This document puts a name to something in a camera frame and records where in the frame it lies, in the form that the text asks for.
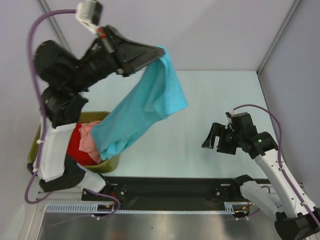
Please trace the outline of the turquoise t shirt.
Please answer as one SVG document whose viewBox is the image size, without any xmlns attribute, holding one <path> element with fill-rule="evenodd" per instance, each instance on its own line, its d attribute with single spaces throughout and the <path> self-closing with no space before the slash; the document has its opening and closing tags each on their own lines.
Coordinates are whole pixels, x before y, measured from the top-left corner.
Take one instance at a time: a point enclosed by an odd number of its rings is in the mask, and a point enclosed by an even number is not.
<svg viewBox="0 0 320 240">
<path fill-rule="evenodd" d="M 153 124 L 188 107 L 168 52 L 150 63 L 139 82 L 90 133 L 103 161 L 132 146 Z"/>
</svg>

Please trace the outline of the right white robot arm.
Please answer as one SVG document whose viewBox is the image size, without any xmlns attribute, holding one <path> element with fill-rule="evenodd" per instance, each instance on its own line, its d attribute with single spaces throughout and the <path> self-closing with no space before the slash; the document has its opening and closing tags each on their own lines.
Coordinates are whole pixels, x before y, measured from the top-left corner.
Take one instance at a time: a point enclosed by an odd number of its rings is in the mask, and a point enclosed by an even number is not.
<svg viewBox="0 0 320 240">
<path fill-rule="evenodd" d="M 253 202 L 274 223 L 283 240 L 303 240 L 320 231 L 320 209 L 306 195 L 286 164 L 278 156 L 280 148 L 268 132 L 257 131 L 252 123 L 222 125 L 214 122 L 202 148 L 213 149 L 219 138 L 217 152 L 235 155 L 238 148 L 247 153 L 262 169 L 276 196 L 268 193 L 248 175 L 234 179 L 231 196 Z"/>
</svg>

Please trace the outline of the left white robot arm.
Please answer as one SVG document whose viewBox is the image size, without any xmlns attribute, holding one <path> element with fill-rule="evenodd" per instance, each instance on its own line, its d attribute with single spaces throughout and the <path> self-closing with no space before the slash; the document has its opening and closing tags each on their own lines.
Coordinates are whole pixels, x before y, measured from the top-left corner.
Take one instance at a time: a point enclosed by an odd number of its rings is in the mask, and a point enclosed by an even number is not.
<svg viewBox="0 0 320 240">
<path fill-rule="evenodd" d="M 104 178 L 67 155 L 68 144 L 82 108 L 82 92 L 110 74 L 128 77 L 165 54 L 161 47 L 125 38 L 110 25 L 95 31 L 96 39 L 81 59 L 53 40 L 41 43 L 32 61 L 37 75 L 48 84 L 40 95 L 41 123 L 34 163 L 28 167 L 44 192 L 80 187 L 100 200 L 110 196 Z"/>
</svg>

